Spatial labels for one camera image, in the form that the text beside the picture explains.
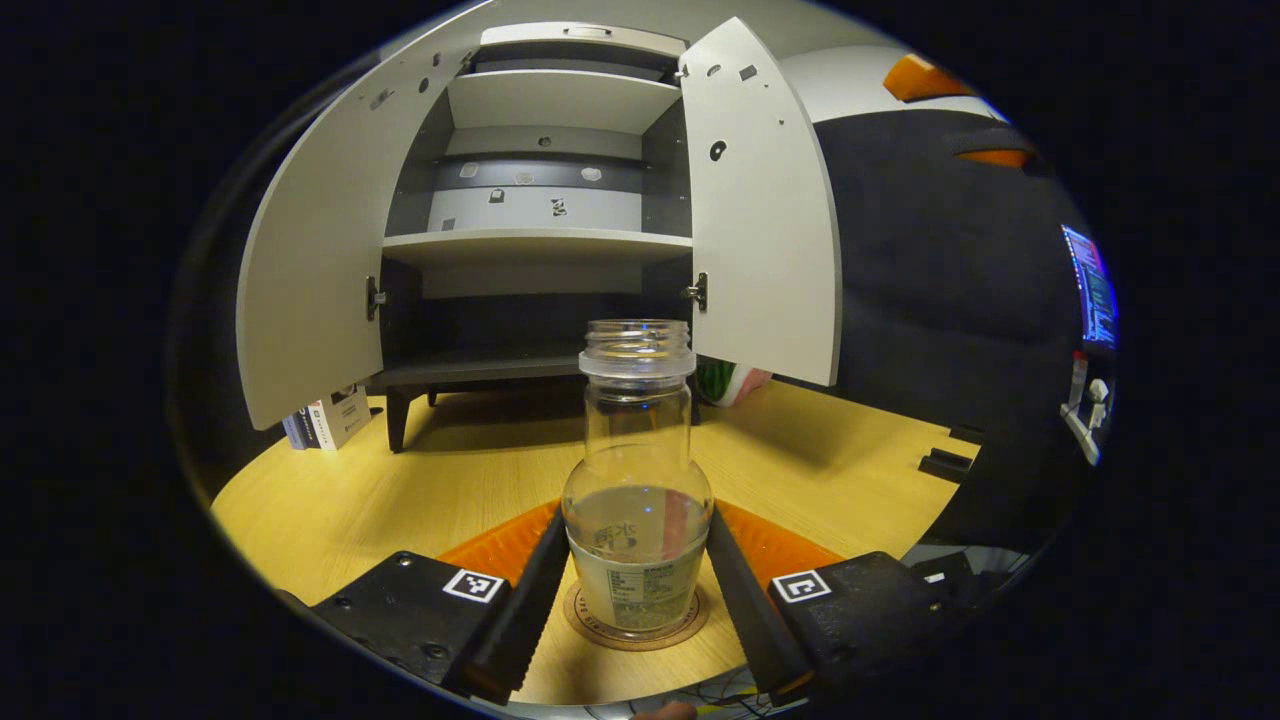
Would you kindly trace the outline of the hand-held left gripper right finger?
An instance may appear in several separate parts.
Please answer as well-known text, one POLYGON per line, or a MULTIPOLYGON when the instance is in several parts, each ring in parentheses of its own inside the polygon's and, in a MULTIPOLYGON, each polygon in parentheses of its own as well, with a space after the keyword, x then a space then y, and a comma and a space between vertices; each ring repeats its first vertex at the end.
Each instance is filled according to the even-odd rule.
POLYGON ((776 705, 831 702, 937 650, 977 609, 961 555, 910 568, 876 551, 844 559, 717 501, 707 552, 756 685, 776 705))

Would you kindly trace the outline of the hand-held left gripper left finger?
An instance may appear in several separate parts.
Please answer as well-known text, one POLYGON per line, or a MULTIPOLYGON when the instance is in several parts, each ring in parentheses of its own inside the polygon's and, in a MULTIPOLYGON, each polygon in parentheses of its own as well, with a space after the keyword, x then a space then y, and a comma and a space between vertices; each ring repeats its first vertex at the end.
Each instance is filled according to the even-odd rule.
POLYGON ((556 498, 438 557, 396 551, 316 603, 275 594, 429 685, 504 706, 524 687, 568 556, 556 498))

